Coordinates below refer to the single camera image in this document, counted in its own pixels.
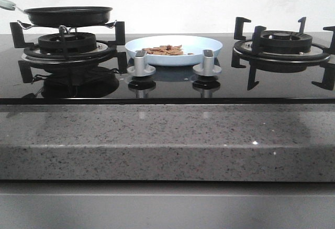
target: white wall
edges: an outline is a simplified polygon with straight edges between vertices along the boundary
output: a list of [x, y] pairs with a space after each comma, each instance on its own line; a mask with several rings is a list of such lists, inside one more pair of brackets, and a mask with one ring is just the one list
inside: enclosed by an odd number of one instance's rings
[[[233, 32], [235, 17], [252, 20], [245, 31], [256, 25], [268, 29], [298, 30], [297, 20], [307, 16], [306, 31], [322, 31], [335, 25], [335, 0], [10, 0], [23, 9], [50, 6], [110, 6], [111, 21], [126, 22], [126, 33]], [[10, 33], [9, 22], [29, 23], [19, 11], [0, 9], [0, 34]], [[105, 27], [89, 30], [109, 33]], [[54, 30], [33, 28], [26, 33]]]

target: snack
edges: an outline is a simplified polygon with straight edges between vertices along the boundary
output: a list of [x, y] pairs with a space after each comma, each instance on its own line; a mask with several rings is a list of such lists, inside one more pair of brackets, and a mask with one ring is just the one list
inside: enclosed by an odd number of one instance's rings
[[179, 46], [159, 46], [159, 47], [153, 47], [153, 48], [142, 48], [143, 51], [147, 51], [148, 54], [154, 54], [154, 55], [183, 55], [184, 52], [182, 50], [182, 45]]

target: frying pan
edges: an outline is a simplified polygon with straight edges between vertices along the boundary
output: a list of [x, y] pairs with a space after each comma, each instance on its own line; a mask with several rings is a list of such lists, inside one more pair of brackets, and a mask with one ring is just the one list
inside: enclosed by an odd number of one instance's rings
[[111, 7], [74, 6], [74, 7], [43, 7], [22, 10], [15, 3], [0, 0], [0, 8], [18, 9], [28, 15], [31, 23], [42, 27], [84, 27], [103, 25], [109, 21]]

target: gray speckled countertop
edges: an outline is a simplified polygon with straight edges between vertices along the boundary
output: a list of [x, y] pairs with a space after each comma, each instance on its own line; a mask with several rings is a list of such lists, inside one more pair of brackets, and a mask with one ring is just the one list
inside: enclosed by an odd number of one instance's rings
[[335, 181], [335, 105], [0, 106], [0, 179]]

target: black glass surface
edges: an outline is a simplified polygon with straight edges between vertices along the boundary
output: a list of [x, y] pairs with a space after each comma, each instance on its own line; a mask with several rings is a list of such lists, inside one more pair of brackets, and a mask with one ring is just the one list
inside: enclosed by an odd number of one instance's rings
[[[0, 43], [9, 46], [5, 49], [2, 48], [0, 52], [0, 103], [210, 104], [280, 103], [286, 101], [335, 103], [334, 56], [328, 63], [306, 67], [258, 64], [243, 59], [239, 60], [239, 66], [234, 67], [232, 66], [232, 49], [236, 40], [233, 39], [233, 35], [201, 36], [214, 38], [224, 45], [215, 61], [222, 68], [222, 73], [217, 77], [206, 78], [195, 75], [192, 66], [157, 66], [156, 73], [152, 76], [133, 78], [126, 73], [128, 63], [132, 62], [127, 55], [123, 61], [112, 58], [99, 63], [95, 70], [104, 72], [101, 78], [98, 76], [90, 80], [89, 75], [85, 75], [85, 80], [88, 82], [83, 82], [81, 79], [74, 80], [70, 89], [64, 86], [63, 82], [58, 84], [54, 77], [50, 77], [52, 70], [46, 71], [42, 68], [30, 67], [31, 76], [38, 79], [31, 84], [28, 76], [28, 80], [26, 78], [24, 83], [19, 67], [23, 49], [15, 49], [12, 47], [13, 45], [9, 45], [10, 38], [8, 36], [0, 36]], [[98, 35], [97, 39], [108, 40], [108, 36]], [[327, 39], [328, 35], [321, 39], [314, 38], [313, 42], [321, 41], [321, 44], [327, 45]], [[118, 46], [117, 50], [118, 52], [126, 52], [124, 46]], [[115, 69], [118, 69], [120, 74], [114, 74]]]

